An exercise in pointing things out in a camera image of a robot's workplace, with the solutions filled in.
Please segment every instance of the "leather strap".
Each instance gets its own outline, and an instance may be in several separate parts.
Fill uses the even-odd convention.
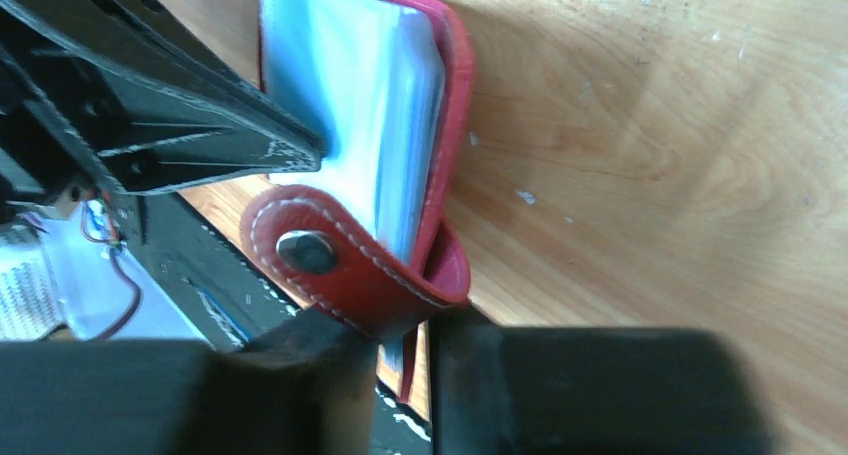
[[[398,339],[438,311],[468,303],[468,259],[444,224],[423,276],[389,255],[331,196],[310,187],[266,191],[248,205],[240,228],[242,246],[257,266],[380,341]],[[314,275],[279,257],[277,240],[294,230],[324,234],[337,256],[336,268]]]

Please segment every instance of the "card holder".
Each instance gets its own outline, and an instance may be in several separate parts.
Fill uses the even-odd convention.
[[[410,263],[444,93],[429,18],[385,0],[260,1],[265,91],[328,147],[320,171],[269,178],[328,192]]]
[[[339,200],[304,185],[274,187],[254,199],[243,214],[241,235],[246,253],[257,265],[329,315],[382,342],[404,338],[399,399],[405,401],[412,382],[417,326],[440,310],[468,303],[468,260],[444,220],[443,206],[464,139],[474,58],[462,23],[444,3],[386,1],[426,14],[444,63],[441,113],[409,259],[404,263],[392,256]],[[265,75],[260,70],[263,87]],[[277,242],[293,232],[320,233],[332,249],[335,268],[309,273],[281,258]]]

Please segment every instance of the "metal snap button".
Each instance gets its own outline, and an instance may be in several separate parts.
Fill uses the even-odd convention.
[[[312,275],[324,275],[338,263],[333,246],[324,233],[292,230],[277,240],[277,255],[290,267]]]

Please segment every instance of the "white paint speck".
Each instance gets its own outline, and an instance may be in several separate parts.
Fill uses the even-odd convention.
[[[592,93],[592,79],[593,78],[594,77],[590,76],[589,78],[586,79],[586,83],[583,84],[583,90],[580,91],[580,96],[577,97],[578,100],[583,100],[584,98],[586,98],[586,96],[588,96],[590,93]]]
[[[536,196],[526,190],[516,190],[515,193],[518,194],[519,197],[523,198],[524,201],[527,202],[527,205],[533,205],[536,203]]]
[[[745,26],[745,34],[742,36],[742,45],[739,47],[739,60],[745,56],[745,45],[748,43],[748,38],[751,36],[751,24]]]
[[[412,430],[416,435],[421,437],[421,439],[424,440],[425,442],[432,441],[430,439],[430,437],[427,435],[427,431],[424,430],[424,427],[421,427],[417,423],[415,423],[415,420],[413,420],[411,417],[404,415],[404,414],[401,414],[401,413],[396,413],[394,415],[394,417],[395,417],[396,422],[406,423],[406,425],[409,427],[409,429]]]
[[[272,140],[271,143],[268,144],[268,148],[265,150],[265,155],[263,155],[262,158],[280,157],[290,153],[291,149],[285,143],[282,143],[279,140]]]
[[[701,41],[702,42],[708,42],[709,41],[709,42],[713,42],[713,43],[720,42],[721,41],[721,30],[716,30],[712,34],[708,33],[708,34],[704,35],[703,37],[701,37]]]

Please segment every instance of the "white stitching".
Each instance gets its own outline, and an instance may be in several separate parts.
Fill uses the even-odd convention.
[[[267,212],[268,210],[270,210],[274,206],[282,206],[282,205],[286,205],[286,204],[289,204],[289,203],[301,203],[301,204],[308,205],[311,208],[317,210],[324,217],[325,220],[332,223],[336,227],[336,229],[338,229],[343,235],[345,235],[347,237],[347,239],[350,240],[350,242],[354,246],[356,246],[356,248],[358,248],[360,252],[362,252],[363,255],[365,255],[366,257],[371,259],[371,262],[374,264],[375,267],[382,270],[383,273],[388,275],[398,285],[400,285],[401,287],[405,288],[406,290],[412,292],[412,294],[415,295],[416,297],[418,297],[420,300],[427,302],[430,305],[433,305],[433,306],[438,307],[438,308],[447,308],[447,307],[450,306],[450,305],[439,303],[439,302],[436,302],[435,300],[430,299],[429,297],[427,297],[426,295],[421,293],[419,290],[417,290],[414,286],[410,285],[409,282],[407,282],[400,275],[398,275],[397,272],[395,272],[387,264],[387,262],[385,260],[371,254],[368,251],[368,249],[365,247],[365,245],[359,243],[356,240],[356,238],[353,236],[353,233],[351,233],[351,230],[347,229],[340,221],[336,220],[336,218],[333,216],[332,213],[330,213],[329,210],[317,205],[312,200],[309,200],[309,199],[306,199],[306,198],[294,198],[294,199],[291,199],[291,200],[276,200],[276,201],[268,203],[268,205],[264,206],[261,210],[259,210],[259,212],[257,212],[256,218],[253,219],[253,223],[251,224],[251,229],[250,229],[250,241],[253,244],[253,251],[257,255],[260,255],[259,246],[258,246],[257,241],[256,241],[256,227],[259,224],[259,219],[265,214],[265,212]],[[279,271],[276,269],[276,267],[274,267],[274,265],[272,263],[270,263],[270,261],[267,259],[267,257],[262,257],[260,255],[260,260],[262,261],[263,264],[265,264],[266,266],[271,268],[271,270],[274,270],[275,273],[279,273]],[[320,294],[315,295],[313,292],[304,291],[304,294],[307,295],[308,297],[314,299],[314,300],[318,300],[318,298],[316,298],[316,297],[321,297]]]
[[[298,290],[300,290],[303,294],[305,294],[309,298],[312,298],[315,301],[315,303],[317,303],[324,310],[329,310],[330,313],[341,318],[342,320],[345,321],[345,323],[347,323],[348,325],[350,325],[354,329],[358,330],[361,333],[364,333],[365,335],[367,335],[369,337],[371,336],[368,332],[363,330],[362,327],[357,325],[356,322],[345,317],[341,310],[330,305],[324,299],[323,295],[321,295],[320,293],[315,293],[315,289],[312,288],[312,286],[306,280],[303,280],[300,277],[297,277],[297,278],[288,278],[287,277],[286,281],[289,282],[290,284],[294,285],[295,287],[297,287]]]

